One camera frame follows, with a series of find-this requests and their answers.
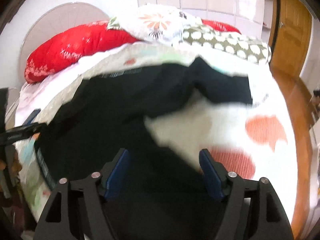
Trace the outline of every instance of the curved headboard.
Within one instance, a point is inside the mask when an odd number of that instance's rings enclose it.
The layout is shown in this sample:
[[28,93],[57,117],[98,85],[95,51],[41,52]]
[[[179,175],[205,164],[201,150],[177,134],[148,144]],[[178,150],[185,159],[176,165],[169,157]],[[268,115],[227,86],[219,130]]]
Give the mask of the curved headboard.
[[27,33],[20,50],[18,77],[23,83],[24,69],[29,55],[42,43],[72,27],[108,20],[99,8],[83,2],[65,3],[42,15]]

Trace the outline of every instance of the black garment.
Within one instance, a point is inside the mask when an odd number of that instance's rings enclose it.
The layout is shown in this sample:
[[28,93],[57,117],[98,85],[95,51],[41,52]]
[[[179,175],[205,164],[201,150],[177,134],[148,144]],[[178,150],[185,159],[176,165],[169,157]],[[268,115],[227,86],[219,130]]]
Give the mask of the black garment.
[[223,75],[201,58],[190,67],[163,64],[83,80],[36,142],[47,182],[82,179],[126,148],[132,158],[122,191],[104,207],[119,238],[212,236],[225,204],[207,195],[197,171],[157,146],[143,122],[179,110],[194,88],[213,103],[252,104],[248,78]]

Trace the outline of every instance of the wooden door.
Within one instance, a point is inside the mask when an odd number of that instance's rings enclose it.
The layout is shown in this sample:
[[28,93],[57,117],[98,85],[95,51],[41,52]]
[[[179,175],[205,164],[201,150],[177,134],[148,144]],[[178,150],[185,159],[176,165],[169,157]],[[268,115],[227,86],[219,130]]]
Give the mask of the wooden door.
[[302,2],[281,0],[271,69],[276,68],[293,78],[299,78],[309,47],[311,23],[311,14]]

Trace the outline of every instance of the silver bolt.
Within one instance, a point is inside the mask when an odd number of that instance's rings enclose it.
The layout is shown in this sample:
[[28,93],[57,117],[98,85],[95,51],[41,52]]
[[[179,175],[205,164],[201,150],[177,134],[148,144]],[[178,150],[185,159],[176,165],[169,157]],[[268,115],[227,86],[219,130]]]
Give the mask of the silver bolt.
[[231,177],[231,178],[235,178],[238,175],[234,171],[229,171],[228,172],[228,176]]
[[97,171],[96,171],[96,172],[94,172],[94,173],[91,174],[91,177],[94,178],[94,179],[96,179],[96,178],[100,177],[100,175],[101,175],[100,172],[97,172]]
[[269,180],[265,177],[262,177],[261,178],[261,182],[264,183],[264,184],[268,184],[269,183]]
[[62,179],[59,180],[59,183],[60,184],[65,184],[67,181],[68,181],[67,178],[62,178]]

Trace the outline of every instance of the red spot print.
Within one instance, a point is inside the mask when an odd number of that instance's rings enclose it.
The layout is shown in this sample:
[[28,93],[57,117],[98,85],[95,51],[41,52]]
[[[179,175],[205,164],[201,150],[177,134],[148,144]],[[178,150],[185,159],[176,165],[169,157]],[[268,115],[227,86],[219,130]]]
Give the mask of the red spot print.
[[284,128],[275,115],[271,117],[257,115],[248,119],[245,122],[245,129],[254,142],[257,144],[268,143],[273,152],[275,152],[278,140],[281,139],[288,143]]
[[137,61],[136,61],[136,59],[133,57],[133,58],[131,58],[131,59],[128,59],[125,63],[124,63],[124,65],[133,65],[134,63],[136,63]]
[[227,171],[234,171],[243,179],[252,179],[256,171],[256,166],[250,156],[243,149],[209,147],[212,158],[220,162]]

